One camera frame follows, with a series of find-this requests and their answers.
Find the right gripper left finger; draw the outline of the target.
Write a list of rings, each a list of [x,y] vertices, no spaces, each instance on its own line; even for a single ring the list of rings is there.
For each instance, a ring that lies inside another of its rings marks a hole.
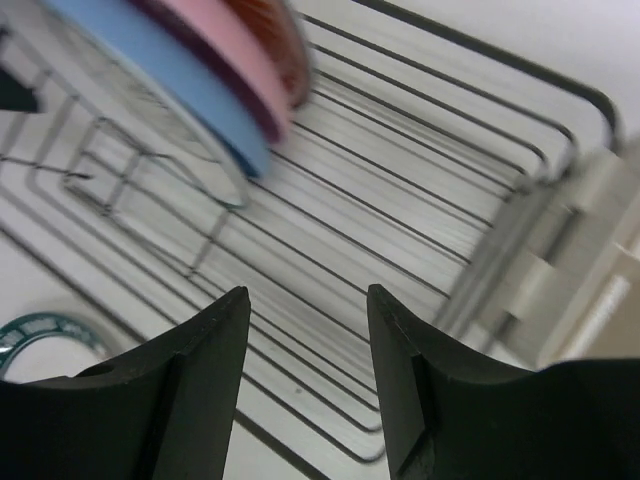
[[[237,287],[73,377],[1,385],[5,479],[219,479],[249,329]]]

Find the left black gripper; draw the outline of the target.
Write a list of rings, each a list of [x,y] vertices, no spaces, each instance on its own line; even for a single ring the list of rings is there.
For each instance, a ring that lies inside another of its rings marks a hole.
[[[40,112],[40,102],[34,90],[25,86],[4,60],[10,39],[11,31],[6,26],[2,26],[0,109],[9,112],[37,114]]]

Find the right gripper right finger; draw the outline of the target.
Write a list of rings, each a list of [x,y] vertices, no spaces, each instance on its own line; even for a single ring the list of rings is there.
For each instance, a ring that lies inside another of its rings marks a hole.
[[[394,479],[635,479],[639,363],[521,369],[367,292],[371,354]]]

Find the green rimmed white plate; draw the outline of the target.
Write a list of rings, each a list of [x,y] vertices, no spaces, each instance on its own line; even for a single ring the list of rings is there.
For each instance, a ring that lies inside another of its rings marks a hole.
[[[33,312],[1,326],[1,379],[30,383],[73,377],[124,350],[117,337],[86,318]]]

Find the dark wire dish rack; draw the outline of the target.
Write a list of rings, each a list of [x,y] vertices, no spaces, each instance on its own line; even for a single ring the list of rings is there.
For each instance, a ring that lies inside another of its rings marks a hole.
[[[249,201],[97,79],[115,60],[39,1],[5,1],[4,60],[43,103],[1,117],[1,312],[81,316],[125,350],[238,285],[251,298],[228,479],[387,475],[365,318],[373,283],[434,324],[515,197],[618,150],[602,91],[413,12],[296,1],[312,87]]]

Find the blue plate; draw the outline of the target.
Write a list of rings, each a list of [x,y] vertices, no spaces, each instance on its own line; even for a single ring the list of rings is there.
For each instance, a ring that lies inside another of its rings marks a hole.
[[[262,177],[271,163],[252,114],[215,73],[145,13],[127,1],[47,1],[117,54],[133,62],[230,146],[246,175]]]

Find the beige plastic cutlery holder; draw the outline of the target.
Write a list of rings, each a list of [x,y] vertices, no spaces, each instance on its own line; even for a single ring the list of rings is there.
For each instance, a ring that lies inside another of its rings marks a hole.
[[[639,353],[639,147],[509,202],[436,321],[530,368]]]

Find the pink plate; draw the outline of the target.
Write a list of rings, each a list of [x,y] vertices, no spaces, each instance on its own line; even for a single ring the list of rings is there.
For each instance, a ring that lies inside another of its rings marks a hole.
[[[231,88],[270,143],[286,137],[290,110],[271,60],[224,1],[135,1]]]

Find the white plate with red print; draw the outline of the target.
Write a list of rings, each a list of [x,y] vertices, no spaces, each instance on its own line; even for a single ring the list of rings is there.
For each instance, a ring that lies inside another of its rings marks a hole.
[[[312,87],[312,64],[306,36],[287,1],[231,0],[231,10],[244,22],[272,61],[289,105],[301,107]]]

